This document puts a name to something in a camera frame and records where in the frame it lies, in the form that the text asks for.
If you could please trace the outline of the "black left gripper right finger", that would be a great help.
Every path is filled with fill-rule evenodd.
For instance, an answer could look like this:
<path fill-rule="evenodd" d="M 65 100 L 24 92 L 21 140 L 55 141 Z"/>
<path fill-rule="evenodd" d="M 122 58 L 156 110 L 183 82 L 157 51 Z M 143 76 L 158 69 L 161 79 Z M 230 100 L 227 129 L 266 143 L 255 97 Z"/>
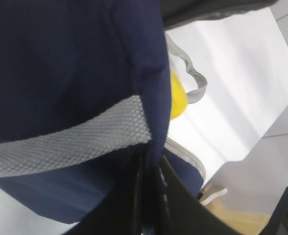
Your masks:
<path fill-rule="evenodd" d="M 164 156 L 160 159 L 155 178 L 157 235 L 234 234 L 232 228 L 217 219 L 188 192 Z"/>

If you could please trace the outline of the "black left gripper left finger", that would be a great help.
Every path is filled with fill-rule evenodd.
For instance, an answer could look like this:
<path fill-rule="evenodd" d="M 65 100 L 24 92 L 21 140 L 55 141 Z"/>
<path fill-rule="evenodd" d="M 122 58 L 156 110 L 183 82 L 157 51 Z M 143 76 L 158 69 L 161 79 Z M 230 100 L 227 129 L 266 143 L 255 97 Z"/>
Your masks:
<path fill-rule="evenodd" d="M 89 212 L 69 235 L 153 235 L 156 203 L 153 201 L 152 155 L 141 149 L 135 154 L 120 182 Z"/>

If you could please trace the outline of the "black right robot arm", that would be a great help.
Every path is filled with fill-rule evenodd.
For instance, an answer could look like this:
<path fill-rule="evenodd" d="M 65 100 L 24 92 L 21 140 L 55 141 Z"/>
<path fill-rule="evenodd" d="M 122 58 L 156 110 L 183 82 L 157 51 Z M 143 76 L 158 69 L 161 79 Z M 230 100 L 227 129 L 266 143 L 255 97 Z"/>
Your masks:
<path fill-rule="evenodd" d="M 160 10 L 166 29 L 194 21 L 220 20 L 269 7 L 276 0 L 160 0 Z"/>

